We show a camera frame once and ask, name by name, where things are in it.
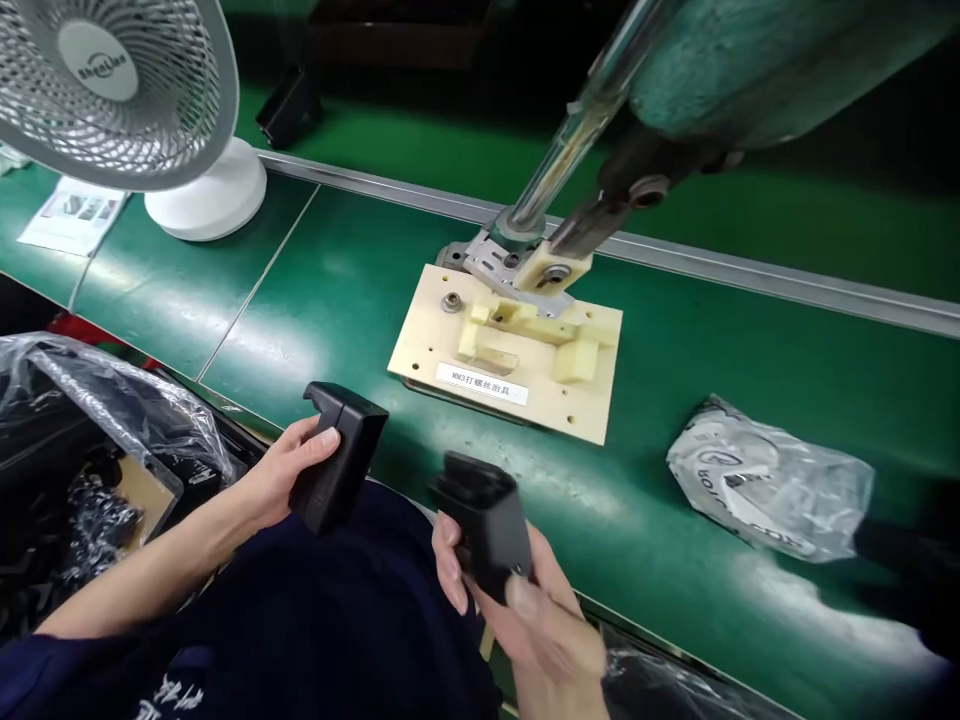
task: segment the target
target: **hand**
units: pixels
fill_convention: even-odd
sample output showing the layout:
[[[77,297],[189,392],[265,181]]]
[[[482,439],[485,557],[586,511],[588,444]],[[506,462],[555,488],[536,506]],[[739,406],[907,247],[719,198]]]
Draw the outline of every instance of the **hand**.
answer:
[[[316,416],[293,423],[250,472],[221,493],[238,503],[253,532],[276,525],[289,515],[290,491],[297,476],[329,458],[340,445],[336,428],[307,439],[316,427]]]
[[[507,581],[504,607],[464,577],[453,551],[460,526],[439,513],[433,530],[437,576],[444,594],[463,615],[469,601],[464,583],[497,642],[513,663],[521,717],[606,718],[600,680],[606,649],[583,618],[573,588],[550,543],[527,523],[537,585],[514,576]]]

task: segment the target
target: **paper sheet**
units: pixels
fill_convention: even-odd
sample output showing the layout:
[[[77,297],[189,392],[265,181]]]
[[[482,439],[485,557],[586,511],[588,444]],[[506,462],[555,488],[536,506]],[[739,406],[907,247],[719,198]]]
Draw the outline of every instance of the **paper sheet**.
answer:
[[[130,193],[62,178],[17,240],[28,245],[89,255],[117,219]]]

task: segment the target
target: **white fan base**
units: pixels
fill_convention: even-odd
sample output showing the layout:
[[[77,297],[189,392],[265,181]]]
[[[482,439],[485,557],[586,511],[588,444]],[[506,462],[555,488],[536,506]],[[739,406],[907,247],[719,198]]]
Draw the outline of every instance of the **white fan base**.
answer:
[[[239,230],[257,214],[267,171],[256,150],[233,138],[207,172],[173,190],[144,193],[147,214],[181,240],[208,242]]]

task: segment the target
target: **wrist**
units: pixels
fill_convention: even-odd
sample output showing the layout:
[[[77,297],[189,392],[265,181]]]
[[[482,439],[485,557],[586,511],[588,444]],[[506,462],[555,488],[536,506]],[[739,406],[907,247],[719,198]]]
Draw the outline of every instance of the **wrist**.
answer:
[[[539,670],[513,665],[520,716],[527,720],[609,720],[600,678],[556,681]]]
[[[198,520],[204,523],[215,545],[229,552],[245,543],[260,529],[256,507],[239,485],[232,485],[199,508]]]

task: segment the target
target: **fingernail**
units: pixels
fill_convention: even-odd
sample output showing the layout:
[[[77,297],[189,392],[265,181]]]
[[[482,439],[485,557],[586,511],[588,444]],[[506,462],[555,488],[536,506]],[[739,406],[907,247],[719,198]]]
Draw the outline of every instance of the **fingernail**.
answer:
[[[447,579],[453,582],[460,579],[460,564],[455,557],[444,555],[440,559],[440,565],[443,567],[443,574],[447,576]]]
[[[323,446],[324,450],[330,450],[337,446],[337,443],[340,441],[340,433],[337,432],[336,428],[327,428],[320,435],[317,436],[320,440],[320,445]]]
[[[513,575],[507,580],[507,606],[521,620],[531,622],[540,609],[540,591],[527,582],[526,578]]]
[[[443,540],[447,545],[452,545],[457,538],[457,529],[454,527],[453,520],[448,517],[440,518],[440,530],[443,532]]]

